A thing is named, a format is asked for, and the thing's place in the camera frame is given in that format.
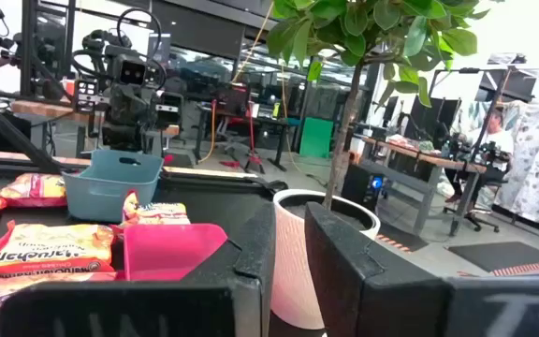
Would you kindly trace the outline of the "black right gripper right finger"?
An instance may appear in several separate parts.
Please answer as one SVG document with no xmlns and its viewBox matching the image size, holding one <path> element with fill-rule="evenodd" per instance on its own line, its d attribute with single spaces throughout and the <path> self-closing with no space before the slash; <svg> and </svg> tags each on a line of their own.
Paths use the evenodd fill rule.
<svg viewBox="0 0 539 337">
<path fill-rule="evenodd" d="M 438 277 L 316 202 L 304 228 L 328 337 L 539 337 L 539 275 Z"/>
</svg>

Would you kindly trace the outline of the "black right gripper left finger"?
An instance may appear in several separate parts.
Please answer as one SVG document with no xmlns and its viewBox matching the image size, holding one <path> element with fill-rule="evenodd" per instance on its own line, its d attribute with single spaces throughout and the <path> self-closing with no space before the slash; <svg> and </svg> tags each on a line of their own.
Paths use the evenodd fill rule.
<svg viewBox="0 0 539 337">
<path fill-rule="evenodd" d="M 46 282 L 0 308 L 0 337 L 266 337 L 275 215 L 259 207 L 178 282 Z"/>
</svg>

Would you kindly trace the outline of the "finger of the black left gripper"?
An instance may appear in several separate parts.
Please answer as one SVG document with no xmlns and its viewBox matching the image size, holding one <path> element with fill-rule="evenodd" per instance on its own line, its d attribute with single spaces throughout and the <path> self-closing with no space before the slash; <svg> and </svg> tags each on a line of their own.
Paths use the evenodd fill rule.
<svg viewBox="0 0 539 337">
<path fill-rule="evenodd" d="M 75 82 L 73 108 L 88 116 L 87 135 L 112 150 L 129 149 L 129 90 L 112 84 L 103 91 L 97 81 Z"/>
<path fill-rule="evenodd" d="M 131 97 L 132 121 L 135 123 L 132 150 L 151 150 L 151 133 L 163 134 L 175 127 L 181 130 L 183 97 L 171 92 L 140 89 Z"/>
</svg>

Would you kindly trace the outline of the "red ramen noodle pack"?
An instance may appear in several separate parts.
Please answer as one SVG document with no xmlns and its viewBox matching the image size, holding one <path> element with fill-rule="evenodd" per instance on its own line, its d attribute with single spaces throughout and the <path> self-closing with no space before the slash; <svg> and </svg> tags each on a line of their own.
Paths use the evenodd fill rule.
<svg viewBox="0 0 539 337">
<path fill-rule="evenodd" d="M 67 205 L 66 186 L 61 175 L 24 173 L 0 189 L 8 207 L 48 208 Z"/>
<path fill-rule="evenodd" d="M 152 202 L 141 204 L 136 190 L 129 190 L 123 204 L 120 227 L 133 225 L 189 225 L 186 207 L 182 203 Z"/>
</svg>

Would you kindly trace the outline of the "wooden workbench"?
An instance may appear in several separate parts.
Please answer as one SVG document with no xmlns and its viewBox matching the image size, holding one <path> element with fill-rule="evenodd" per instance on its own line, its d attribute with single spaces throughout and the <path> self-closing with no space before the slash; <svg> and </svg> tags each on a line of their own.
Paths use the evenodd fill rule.
<svg viewBox="0 0 539 337">
<path fill-rule="evenodd" d="M 72 121 L 76 124 L 85 126 L 88 124 L 87 115 L 75 113 L 69 107 L 16 100 L 11 103 L 11 110 L 14 113 L 35 115 L 49 119 L 63 116 L 61 117 L 62 120 Z M 160 132 L 163 134 L 163 136 L 167 137 L 177 136 L 180 134 L 180 127 L 178 125 L 170 125 L 168 128 L 162 131 L 152 129 L 147 131 L 146 134 L 148 136 L 159 136 Z"/>
</svg>

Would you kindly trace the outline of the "white ribbed plant pot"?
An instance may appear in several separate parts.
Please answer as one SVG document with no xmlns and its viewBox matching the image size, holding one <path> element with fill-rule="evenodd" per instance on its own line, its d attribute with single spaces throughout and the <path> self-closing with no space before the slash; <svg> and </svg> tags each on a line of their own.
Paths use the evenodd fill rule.
<svg viewBox="0 0 539 337">
<path fill-rule="evenodd" d="M 324 322 L 308 264 L 304 215 L 309 202 L 322 202 L 323 192 L 285 189 L 273 197 L 276 252 L 271 310 L 285 323 L 304 330 L 321 330 Z"/>
</svg>

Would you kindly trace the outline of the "pink plastic bin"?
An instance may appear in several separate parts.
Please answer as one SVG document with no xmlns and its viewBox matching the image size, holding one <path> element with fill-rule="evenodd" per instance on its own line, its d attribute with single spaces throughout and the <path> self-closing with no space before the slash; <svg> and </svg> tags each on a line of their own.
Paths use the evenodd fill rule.
<svg viewBox="0 0 539 337">
<path fill-rule="evenodd" d="M 215 224 L 133 225 L 124 230 L 128 281 L 180 281 L 211 257 L 227 235 Z"/>
</svg>

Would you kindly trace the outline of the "red metal stand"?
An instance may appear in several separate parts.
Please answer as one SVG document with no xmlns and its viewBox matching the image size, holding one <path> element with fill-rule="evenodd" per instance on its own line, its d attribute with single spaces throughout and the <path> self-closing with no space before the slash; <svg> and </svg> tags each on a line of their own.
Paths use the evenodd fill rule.
<svg viewBox="0 0 539 337">
<path fill-rule="evenodd" d="M 265 173 L 265 169 L 262 164 L 262 159 L 255 150 L 255 129 L 254 129 L 254 117 L 253 117 L 253 107 L 254 103 L 249 102 L 247 107 L 247 117 L 249 120 L 249 140 L 250 140 L 250 147 L 249 147 L 249 153 L 248 153 L 248 159 L 245 164 L 245 171 L 249 172 L 250 170 L 257 171 L 261 174 Z"/>
</svg>

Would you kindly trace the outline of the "blue-grey plastic bin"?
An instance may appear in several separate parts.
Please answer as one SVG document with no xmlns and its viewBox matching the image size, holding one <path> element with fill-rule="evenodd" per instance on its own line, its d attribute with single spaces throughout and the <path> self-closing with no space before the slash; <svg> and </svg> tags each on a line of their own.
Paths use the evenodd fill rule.
<svg viewBox="0 0 539 337">
<path fill-rule="evenodd" d="M 141 203 L 153 200 L 164 160 L 159 156 L 96 150 L 80 173 L 64 173 L 67 208 L 78 219 L 119 223 L 130 191 Z"/>
</svg>

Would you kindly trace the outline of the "black desk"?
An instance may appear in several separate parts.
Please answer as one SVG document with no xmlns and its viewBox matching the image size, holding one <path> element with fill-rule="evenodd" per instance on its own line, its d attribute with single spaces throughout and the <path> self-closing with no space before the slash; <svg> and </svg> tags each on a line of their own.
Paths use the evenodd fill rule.
<svg viewBox="0 0 539 337">
<path fill-rule="evenodd" d="M 212 103 L 203 102 L 197 103 L 196 107 L 200 111 L 198 123 L 197 123 L 197 137 L 196 145 L 193 150 L 193 154 L 196 159 L 196 163 L 199 164 L 202 161 L 202 155 L 200 153 L 201 141 L 203 140 L 205 124 L 207 120 L 207 115 L 212 113 Z M 275 125 L 281 128 L 280 139 L 278 142 L 278 147 L 276 149 L 276 155 L 274 158 L 270 158 L 269 162 L 278 168 L 279 170 L 286 172 L 286 167 L 281 164 L 282 154 L 284 150 L 284 144 L 287 141 L 287 131 L 290 128 L 290 124 L 286 119 L 274 120 L 271 118 L 255 117 L 254 121 L 261 123 L 262 125 Z"/>
</svg>

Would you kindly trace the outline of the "black computer tower blue light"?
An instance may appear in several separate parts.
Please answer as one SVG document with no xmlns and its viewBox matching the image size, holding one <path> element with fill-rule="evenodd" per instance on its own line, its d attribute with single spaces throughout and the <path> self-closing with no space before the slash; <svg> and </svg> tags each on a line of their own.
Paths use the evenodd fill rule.
<svg viewBox="0 0 539 337">
<path fill-rule="evenodd" d="M 374 212 L 383 186 L 383 175 L 350 164 L 342 184 L 341 197 Z"/>
</svg>

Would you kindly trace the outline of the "black office chair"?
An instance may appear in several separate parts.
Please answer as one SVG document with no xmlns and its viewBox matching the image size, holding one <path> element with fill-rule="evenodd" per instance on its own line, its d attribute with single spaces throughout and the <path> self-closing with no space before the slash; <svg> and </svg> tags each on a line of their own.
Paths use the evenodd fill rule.
<svg viewBox="0 0 539 337">
<path fill-rule="evenodd" d="M 488 220 L 478 217 L 478 214 L 483 214 L 483 215 L 492 214 L 491 206 L 481 207 L 481 206 L 476 206 L 475 204 L 473 206 L 468 205 L 462 216 L 458 215 L 459 209 L 460 209 L 460 206 L 458 206 L 457 208 L 451 208 L 448 206 L 443 207 L 443 214 L 452 215 L 451 228 L 449 230 L 449 235 L 451 237 L 454 237 L 457 235 L 460 224 L 463 221 L 471 224 L 475 232 L 479 232 L 483 226 L 491 227 L 494 233 L 500 232 L 499 225 L 496 225 L 494 223 L 489 222 Z"/>
</svg>

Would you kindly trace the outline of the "green board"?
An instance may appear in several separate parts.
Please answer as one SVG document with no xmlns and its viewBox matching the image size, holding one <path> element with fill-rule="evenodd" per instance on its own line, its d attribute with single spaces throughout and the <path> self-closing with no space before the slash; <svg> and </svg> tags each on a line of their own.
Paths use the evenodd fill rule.
<svg viewBox="0 0 539 337">
<path fill-rule="evenodd" d="M 302 156 L 328 158 L 333 123 L 309 117 L 303 126 L 299 154 Z"/>
</svg>

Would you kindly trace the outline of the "wooden desk grey legs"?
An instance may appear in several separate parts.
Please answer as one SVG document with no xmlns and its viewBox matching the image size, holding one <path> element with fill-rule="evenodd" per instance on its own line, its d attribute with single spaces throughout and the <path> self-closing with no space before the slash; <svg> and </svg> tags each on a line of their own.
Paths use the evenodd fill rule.
<svg viewBox="0 0 539 337">
<path fill-rule="evenodd" d="M 487 171 L 486 166 L 442 158 L 435 154 L 420 152 L 419 150 L 368 136 L 361 136 L 360 140 L 365 143 L 363 153 L 359 158 L 359 163 L 362 166 L 372 172 L 384 175 L 393 183 L 399 183 L 405 187 L 409 187 L 422 195 L 422 199 L 416 200 L 393 189 L 388 191 L 390 196 L 401 198 L 405 203 L 418 210 L 413 226 L 413 233 L 416 236 L 421 234 L 428 219 L 449 220 L 450 229 L 448 236 L 455 237 L 458 234 L 459 227 L 465 220 L 467 211 L 469 211 L 469 204 L 476 182 L 479 176 Z M 424 182 L 412 175 L 390 168 L 387 162 L 392 154 L 401 154 L 404 157 L 412 158 L 416 164 L 431 164 L 432 168 L 429 179 Z M 468 181 L 461 195 L 459 205 L 453 213 L 447 211 L 439 214 L 431 214 L 432 202 L 438 190 L 437 185 L 440 175 L 444 172 L 444 169 L 467 172 Z"/>
</svg>

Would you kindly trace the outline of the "black desk monitor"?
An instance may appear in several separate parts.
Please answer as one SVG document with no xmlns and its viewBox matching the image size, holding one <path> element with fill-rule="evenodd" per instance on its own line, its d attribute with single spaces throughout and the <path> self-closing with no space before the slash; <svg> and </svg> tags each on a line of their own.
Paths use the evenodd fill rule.
<svg viewBox="0 0 539 337">
<path fill-rule="evenodd" d="M 459 100 L 433 98 L 430 102 L 431 107 L 425 107 L 418 96 L 415 98 L 404 136 L 416 140 L 428 139 L 438 147 L 453 124 Z"/>
</svg>

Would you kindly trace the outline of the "person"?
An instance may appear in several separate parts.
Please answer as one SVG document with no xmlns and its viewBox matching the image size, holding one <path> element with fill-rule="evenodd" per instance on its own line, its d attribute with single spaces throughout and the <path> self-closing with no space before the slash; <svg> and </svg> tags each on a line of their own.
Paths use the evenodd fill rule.
<svg viewBox="0 0 539 337">
<path fill-rule="evenodd" d="M 490 114 L 487 129 L 482 137 L 482 144 L 490 144 L 494 142 L 496 147 L 503 152 L 503 160 L 496 159 L 493 161 L 493 168 L 489 168 L 486 174 L 479 176 L 471 196 L 470 205 L 473 206 L 478 199 L 480 190 L 490 181 L 499 181 L 504 178 L 507 172 L 508 162 L 513 155 L 514 140 L 511 133 L 503 129 L 503 107 L 497 106 L 495 111 Z M 454 193 L 447 198 L 445 203 L 454 203 L 462 197 L 463 190 L 460 181 L 468 178 L 468 173 L 465 171 L 456 171 L 446 169 L 444 171 L 447 180 L 453 187 Z"/>
</svg>

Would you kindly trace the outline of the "green leafy potted tree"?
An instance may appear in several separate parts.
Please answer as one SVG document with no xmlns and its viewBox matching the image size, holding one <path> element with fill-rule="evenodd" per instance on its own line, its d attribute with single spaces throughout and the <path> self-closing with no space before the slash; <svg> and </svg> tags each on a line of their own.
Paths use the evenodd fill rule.
<svg viewBox="0 0 539 337">
<path fill-rule="evenodd" d="M 430 106 L 425 73 L 451 67 L 457 56 L 478 49 L 470 23 L 484 19 L 484 0 L 272 0 L 279 22 L 269 30 L 269 55 L 285 63 L 311 60 L 309 75 L 320 74 L 317 59 L 330 51 L 353 70 L 349 96 L 335 143 L 326 194 L 330 208 L 343 171 L 345 138 L 357 115 L 361 73 L 381 65 L 386 81 L 379 102 L 395 93 L 415 94 Z"/>
</svg>

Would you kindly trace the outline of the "white patterned cloth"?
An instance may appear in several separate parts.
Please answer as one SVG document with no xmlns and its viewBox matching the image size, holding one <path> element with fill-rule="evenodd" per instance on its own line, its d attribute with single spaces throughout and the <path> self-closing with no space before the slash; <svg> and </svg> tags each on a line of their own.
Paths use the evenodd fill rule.
<svg viewBox="0 0 539 337">
<path fill-rule="evenodd" d="M 495 204 L 539 223 L 539 104 L 512 101 L 503 105 L 503 113 L 514 154 Z"/>
</svg>

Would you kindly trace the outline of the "black metal post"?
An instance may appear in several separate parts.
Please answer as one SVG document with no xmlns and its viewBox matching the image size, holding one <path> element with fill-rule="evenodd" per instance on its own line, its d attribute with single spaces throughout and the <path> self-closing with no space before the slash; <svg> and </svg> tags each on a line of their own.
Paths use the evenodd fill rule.
<svg viewBox="0 0 539 337">
<path fill-rule="evenodd" d="M 48 89 L 55 94 L 61 94 L 67 100 L 72 101 L 73 95 L 69 94 L 61 83 L 63 77 L 71 74 L 73 62 L 73 34 L 77 0 L 67 0 L 66 5 L 55 3 L 58 7 L 65 8 L 65 34 L 63 39 L 62 56 L 58 63 L 57 75 L 54 76 L 40 60 L 37 54 L 39 39 L 35 35 L 36 19 L 38 12 L 48 12 L 57 15 L 57 12 L 49 7 L 40 5 L 41 0 L 22 0 L 22 52 L 21 52 L 21 94 L 27 98 L 34 98 L 35 93 L 31 89 L 33 75 L 40 74 L 49 81 Z"/>
</svg>

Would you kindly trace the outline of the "black frame strut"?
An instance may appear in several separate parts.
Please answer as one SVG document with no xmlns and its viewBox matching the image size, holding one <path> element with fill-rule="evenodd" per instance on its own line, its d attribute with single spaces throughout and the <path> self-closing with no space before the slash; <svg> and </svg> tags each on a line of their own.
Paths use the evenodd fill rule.
<svg viewBox="0 0 539 337">
<path fill-rule="evenodd" d="M 10 143 L 15 145 L 43 172 L 59 174 L 60 165 L 48 154 L 39 150 L 20 130 L 18 130 L 8 119 L 0 113 L 0 133 Z"/>
</svg>

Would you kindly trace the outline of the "black frame clamp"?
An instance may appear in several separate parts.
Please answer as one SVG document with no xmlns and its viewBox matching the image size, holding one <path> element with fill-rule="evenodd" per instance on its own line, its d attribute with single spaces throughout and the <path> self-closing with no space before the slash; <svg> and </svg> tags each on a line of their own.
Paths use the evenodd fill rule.
<svg viewBox="0 0 539 337">
<path fill-rule="evenodd" d="M 256 182 L 259 183 L 262 187 L 264 187 L 266 190 L 268 190 L 272 194 L 276 194 L 280 191 L 284 191 L 289 188 L 286 182 L 280 181 L 280 180 L 267 182 L 263 179 L 257 179 Z"/>
</svg>

